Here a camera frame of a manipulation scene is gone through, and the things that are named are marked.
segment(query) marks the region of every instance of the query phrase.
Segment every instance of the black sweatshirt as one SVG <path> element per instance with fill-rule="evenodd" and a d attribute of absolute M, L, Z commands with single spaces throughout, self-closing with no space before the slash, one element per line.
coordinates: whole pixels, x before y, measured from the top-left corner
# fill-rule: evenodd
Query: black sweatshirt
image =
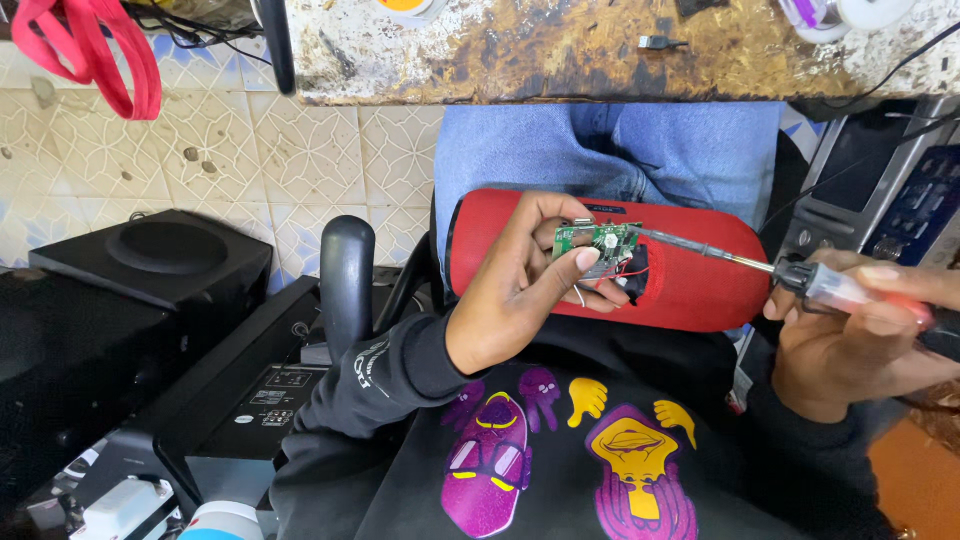
<path fill-rule="evenodd" d="M 889 538 L 857 437 L 768 383 L 735 416 L 723 334 L 551 315 L 475 377 L 446 319 L 351 348 L 283 441 L 281 538 Z"/>

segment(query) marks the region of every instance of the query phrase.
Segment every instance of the fingernail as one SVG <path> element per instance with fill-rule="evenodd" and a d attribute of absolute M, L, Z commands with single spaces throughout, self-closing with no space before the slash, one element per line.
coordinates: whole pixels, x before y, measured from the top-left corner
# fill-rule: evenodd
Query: fingernail
<path fill-rule="evenodd" d="M 771 321 L 777 316 L 777 305 L 774 304 L 773 300 L 768 300 L 767 303 L 763 305 L 763 316 Z"/>
<path fill-rule="evenodd" d="M 586 248 L 577 254 L 577 268 L 579 268 L 581 272 L 586 272 L 590 269 L 590 266 L 596 264 L 599 258 L 600 250 L 594 247 Z"/>
<path fill-rule="evenodd" d="M 875 335 L 896 335 L 906 329 L 906 326 L 901 323 L 881 319 L 873 315 L 867 315 L 863 318 L 863 326 Z"/>
<path fill-rule="evenodd" d="M 859 272 L 871 282 L 891 282 L 900 277 L 900 270 L 892 266 L 864 266 Z"/>

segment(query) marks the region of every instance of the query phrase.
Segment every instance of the blue jeans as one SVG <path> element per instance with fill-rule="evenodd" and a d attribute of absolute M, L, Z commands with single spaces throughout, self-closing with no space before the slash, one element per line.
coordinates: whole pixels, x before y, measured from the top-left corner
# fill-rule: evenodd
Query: blue jeans
<path fill-rule="evenodd" d="M 434 160 L 437 251 L 481 187 L 717 209 L 758 227 L 783 103 L 447 107 Z"/>

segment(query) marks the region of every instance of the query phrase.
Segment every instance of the patterned tile floor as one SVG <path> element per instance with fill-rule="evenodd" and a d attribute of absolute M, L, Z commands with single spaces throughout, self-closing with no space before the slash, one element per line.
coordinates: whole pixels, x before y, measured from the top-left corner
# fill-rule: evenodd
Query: patterned tile floor
<path fill-rule="evenodd" d="M 276 93 L 270 66 L 224 45 L 149 40 L 164 87 L 149 123 L 120 119 L 95 87 L 49 75 L 0 42 L 0 265 L 170 208 L 274 245 L 273 291 L 317 275 L 321 231 L 340 214 L 371 223 L 375 263 L 406 261 L 429 221 L 442 107 L 305 108 Z M 259 39 L 237 45 L 269 58 Z M 35 78 L 52 83 L 52 102 L 37 99 Z"/>

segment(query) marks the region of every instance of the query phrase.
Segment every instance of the sweatshirt sleeve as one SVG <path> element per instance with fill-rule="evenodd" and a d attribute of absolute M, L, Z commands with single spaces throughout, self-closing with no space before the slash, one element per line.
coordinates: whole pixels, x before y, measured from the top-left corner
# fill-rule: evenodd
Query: sweatshirt sleeve
<path fill-rule="evenodd" d="M 815 538 L 893 538 L 877 508 L 860 407 L 838 424 L 809 421 L 780 402 L 769 382 L 747 397 L 739 436 L 758 507 Z"/>
<path fill-rule="evenodd" d="M 446 353 L 446 321 L 407 318 L 351 347 L 317 383 L 283 439 L 289 462 L 270 488 L 281 538 L 351 538 L 402 440 L 399 422 L 472 380 Z"/>

